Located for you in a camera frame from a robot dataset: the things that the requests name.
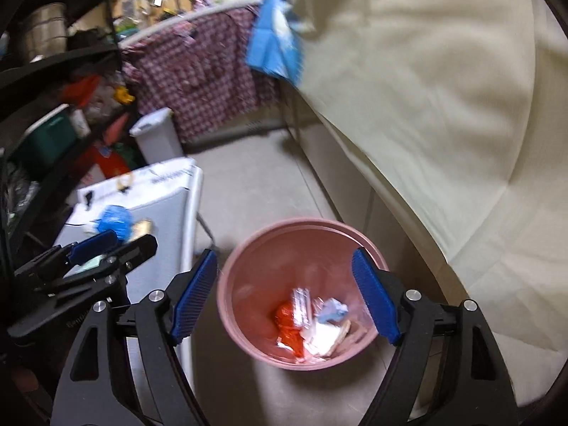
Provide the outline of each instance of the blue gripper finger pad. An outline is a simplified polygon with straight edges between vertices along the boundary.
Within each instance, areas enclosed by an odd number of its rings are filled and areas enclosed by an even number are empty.
[[[210,251],[175,306],[171,336],[177,342],[191,335],[217,278],[217,256]]]
[[[90,239],[83,240],[83,242],[71,248],[71,251],[67,255],[69,264],[72,266],[76,264],[79,266],[83,265],[95,256],[99,256],[99,254],[114,250],[118,244],[116,233],[113,230],[105,230]]]
[[[397,309],[377,277],[374,265],[369,263],[363,251],[355,250],[355,253],[353,253],[351,272],[367,304],[377,331],[387,338],[390,344],[395,344],[400,338]]]

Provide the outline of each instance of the blue plastic bag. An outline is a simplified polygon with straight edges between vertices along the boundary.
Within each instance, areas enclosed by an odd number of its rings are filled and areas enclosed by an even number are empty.
[[[119,240],[130,238],[132,231],[132,214],[126,208],[118,205],[109,205],[102,212],[97,222],[97,231],[113,230]]]
[[[246,50],[249,67],[293,85],[300,81],[300,38],[290,28],[294,15],[286,0],[264,0]]]

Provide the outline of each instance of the cream fabric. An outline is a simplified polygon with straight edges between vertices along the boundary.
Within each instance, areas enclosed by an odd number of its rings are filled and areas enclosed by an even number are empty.
[[[543,0],[292,4],[300,92],[450,301],[478,301],[518,403],[542,396],[568,354],[568,41],[552,13]]]

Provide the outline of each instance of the trash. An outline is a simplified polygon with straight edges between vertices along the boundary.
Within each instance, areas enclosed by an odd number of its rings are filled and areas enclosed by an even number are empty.
[[[307,289],[292,290],[292,315],[296,328],[309,328],[313,317],[310,306],[310,292]]]
[[[340,326],[316,320],[313,336],[304,342],[304,347],[315,357],[330,357],[343,342],[350,327],[350,320],[344,320]]]
[[[152,226],[153,223],[150,219],[142,219],[138,222],[135,222],[132,225],[132,233],[130,235],[129,242],[134,242],[134,240],[139,239],[146,234],[151,234]]]
[[[303,359],[304,340],[300,335],[300,328],[294,326],[294,309],[291,300],[278,306],[274,313],[274,320],[278,327],[277,346],[289,349],[295,357]]]
[[[132,229],[132,214],[124,207],[109,205],[102,212],[97,222],[97,231],[113,230],[119,240],[130,238]]]
[[[357,320],[350,320],[351,326],[349,327],[349,333],[345,339],[340,342],[333,351],[333,356],[343,354],[348,351],[350,347],[354,344],[359,343],[365,335],[367,334],[367,328]]]
[[[293,289],[291,299],[274,313],[278,327],[276,345],[291,351],[299,363],[323,361],[349,334],[351,321],[344,318],[348,310],[346,304],[335,298],[311,300],[310,290]]]
[[[348,311],[346,304],[340,303],[337,299],[331,297],[323,303],[321,310],[316,313],[316,318],[320,324],[329,321],[340,323]]]

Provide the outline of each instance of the pink checkered cloth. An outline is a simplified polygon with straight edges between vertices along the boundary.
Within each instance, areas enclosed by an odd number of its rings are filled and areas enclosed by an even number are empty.
[[[181,142],[279,99],[278,83],[245,63],[256,8],[180,22],[123,49],[143,115],[169,107]]]

